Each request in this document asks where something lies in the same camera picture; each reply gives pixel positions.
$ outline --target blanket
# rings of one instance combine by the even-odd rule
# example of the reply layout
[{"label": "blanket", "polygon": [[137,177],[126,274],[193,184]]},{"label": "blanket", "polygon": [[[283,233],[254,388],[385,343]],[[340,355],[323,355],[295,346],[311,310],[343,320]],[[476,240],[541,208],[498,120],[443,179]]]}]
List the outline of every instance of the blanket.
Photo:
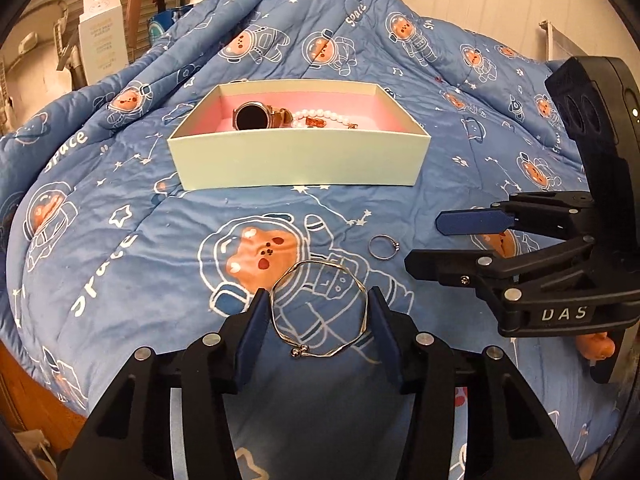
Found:
[{"label": "blanket", "polygon": [[[379,286],[393,310],[454,348],[504,348],[579,462],[615,430],[615,388],[590,380],[572,340],[502,338],[472,290],[416,282],[402,261],[413,248],[508,257],[552,243],[434,228],[441,210],[587,189],[546,94],[550,74],[400,0],[204,0],[132,65],[0,139],[2,341],[86,415],[136,348],[184,348],[296,260],[321,258]],[[215,85],[269,78],[379,84],[432,136],[416,184],[185,191],[168,136]],[[211,153],[210,163],[229,156]],[[400,242],[395,258],[370,257],[377,234]],[[280,330],[315,352],[353,338],[362,314],[357,288],[327,269],[306,269],[276,306]],[[386,382],[370,334],[331,359],[293,360],[289,351],[270,328],[250,384],[225,400],[243,477],[394,478],[412,398]],[[456,405],[459,480],[462,388]]]}]

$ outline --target watch face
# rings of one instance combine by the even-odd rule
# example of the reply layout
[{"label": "watch face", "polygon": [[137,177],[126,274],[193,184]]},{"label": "watch face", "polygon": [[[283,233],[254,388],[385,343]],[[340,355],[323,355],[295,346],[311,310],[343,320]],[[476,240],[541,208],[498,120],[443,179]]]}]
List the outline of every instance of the watch face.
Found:
[{"label": "watch face", "polygon": [[247,104],[236,112],[238,130],[261,130],[268,127],[269,116],[261,106]]}]

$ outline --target bed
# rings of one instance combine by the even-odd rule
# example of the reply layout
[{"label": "bed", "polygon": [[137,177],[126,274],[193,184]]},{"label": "bed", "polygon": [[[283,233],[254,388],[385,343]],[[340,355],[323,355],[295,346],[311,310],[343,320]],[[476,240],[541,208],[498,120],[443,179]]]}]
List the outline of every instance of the bed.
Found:
[{"label": "bed", "polygon": [[[251,45],[238,53],[243,32]],[[318,37],[335,55],[318,55]],[[572,340],[502,338],[472,290],[416,282],[402,262],[412,248],[508,257],[552,243],[434,228],[441,210],[511,192],[586,189],[545,92],[552,66],[417,16],[400,0],[204,0],[132,65],[0,138],[2,341],[87,414],[136,348],[184,348],[270,286],[273,272],[260,273],[257,256],[242,263],[254,266],[249,277],[227,265],[247,234],[291,240],[296,257],[350,266],[367,288],[380,286],[391,309],[450,346],[504,348],[580,462],[616,429],[616,387],[591,381]],[[167,137],[216,84],[265,78],[379,84],[432,136],[415,186],[184,190]],[[222,156],[232,154],[213,153],[211,163]],[[398,256],[369,255],[377,234],[400,242]],[[271,271],[289,257],[275,250]],[[334,278],[309,270],[306,286],[276,309],[280,329],[317,352],[359,329],[356,292]],[[243,477],[392,478],[412,400],[386,382],[372,337],[331,359],[294,360],[289,351],[271,328],[252,381],[225,401]],[[465,395],[456,392],[454,480],[465,469]],[[328,453],[334,460],[322,460]]]}]

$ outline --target silver bangle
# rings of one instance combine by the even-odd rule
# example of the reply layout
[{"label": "silver bangle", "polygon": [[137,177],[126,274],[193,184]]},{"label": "silver bangle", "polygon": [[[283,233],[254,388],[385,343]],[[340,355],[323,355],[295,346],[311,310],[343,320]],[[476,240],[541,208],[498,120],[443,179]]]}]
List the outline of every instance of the silver bangle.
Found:
[{"label": "silver bangle", "polygon": [[[362,314],[362,323],[360,325],[360,332],[358,333],[358,335],[355,338],[353,338],[351,341],[347,341],[346,343],[338,346],[338,348],[334,348],[333,350],[325,354],[314,354],[310,352],[308,345],[300,344],[298,341],[295,341],[294,339],[288,337],[287,335],[284,335],[278,328],[278,325],[276,324],[276,315],[275,315],[275,309],[274,309],[276,288],[278,288],[280,283],[282,283],[287,278],[287,276],[296,272],[296,270],[298,270],[298,267],[305,264],[320,264],[320,265],[325,265],[329,267],[335,267],[336,269],[340,269],[341,271],[346,272],[348,275],[351,276],[351,278],[353,279],[353,281],[358,286],[358,288],[360,289],[361,293],[364,296],[364,313]],[[367,331],[367,321],[369,319],[369,314],[368,314],[369,298],[367,297],[367,289],[364,286],[364,284],[358,278],[356,278],[355,275],[347,267],[342,266],[340,264],[336,264],[335,262],[326,262],[324,260],[301,260],[299,262],[296,262],[291,267],[289,267],[289,269],[287,269],[287,272],[285,272],[282,276],[278,278],[277,282],[273,284],[273,288],[269,292],[269,300],[271,302],[271,322],[273,323],[273,328],[275,329],[276,334],[278,334],[278,337],[280,339],[282,339],[288,345],[293,346],[293,348],[291,349],[292,357],[296,357],[296,358],[297,357],[333,357],[334,355],[340,353],[345,348],[348,348],[351,345],[353,345]]]},{"label": "silver bangle", "polygon": [[[376,238],[384,238],[384,239],[389,240],[391,242],[391,245],[394,248],[394,252],[393,252],[393,254],[391,254],[391,256],[378,256],[377,254],[375,254],[371,250],[371,244],[372,244],[373,240],[375,240]],[[400,250],[400,242],[396,242],[389,235],[375,235],[371,240],[369,240],[368,248],[369,248],[369,254],[371,254],[371,256],[373,256],[377,260],[380,260],[381,262],[386,262],[387,260],[390,260],[391,258],[396,256],[396,253]]]}]

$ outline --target twisted metal bangle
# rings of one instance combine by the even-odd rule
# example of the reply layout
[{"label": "twisted metal bangle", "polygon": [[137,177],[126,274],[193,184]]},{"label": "twisted metal bangle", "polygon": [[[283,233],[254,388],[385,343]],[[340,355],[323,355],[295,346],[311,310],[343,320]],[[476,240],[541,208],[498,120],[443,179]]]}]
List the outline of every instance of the twisted metal bangle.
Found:
[{"label": "twisted metal bangle", "polygon": [[[295,341],[294,339],[290,338],[289,336],[283,334],[280,331],[280,329],[278,328],[278,325],[276,323],[276,316],[275,316],[275,310],[274,310],[274,306],[275,306],[275,291],[278,288],[278,286],[284,280],[286,280],[287,276],[289,276],[290,274],[296,272],[296,270],[298,270],[298,268],[300,266],[305,265],[305,264],[319,264],[319,265],[324,265],[324,266],[328,266],[328,267],[335,267],[335,269],[340,269],[341,271],[346,272],[348,275],[351,276],[351,278],[353,279],[355,284],[360,289],[361,293],[364,295],[364,313],[362,314],[362,323],[360,325],[360,332],[351,341],[347,341],[346,343],[338,346],[338,348],[335,348],[335,349],[333,349],[333,350],[331,350],[331,351],[329,351],[329,352],[327,352],[325,354],[314,354],[314,353],[310,352],[308,345],[300,344],[298,341]],[[273,328],[276,331],[276,334],[278,334],[278,337],[280,339],[282,339],[288,345],[293,346],[293,348],[291,349],[292,357],[296,357],[296,358],[297,357],[333,357],[336,354],[340,353],[345,348],[348,348],[351,345],[353,345],[367,331],[367,322],[368,322],[368,319],[369,319],[369,298],[367,297],[367,289],[365,288],[364,284],[358,278],[356,278],[355,275],[347,267],[342,266],[340,264],[337,264],[335,262],[326,262],[324,260],[301,260],[299,262],[296,262],[291,267],[289,267],[289,269],[287,269],[287,272],[285,272],[282,276],[280,276],[278,278],[278,280],[273,284],[273,288],[269,292],[269,300],[270,300],[270,303],[271,303],[271,322],[273,323]]]}]

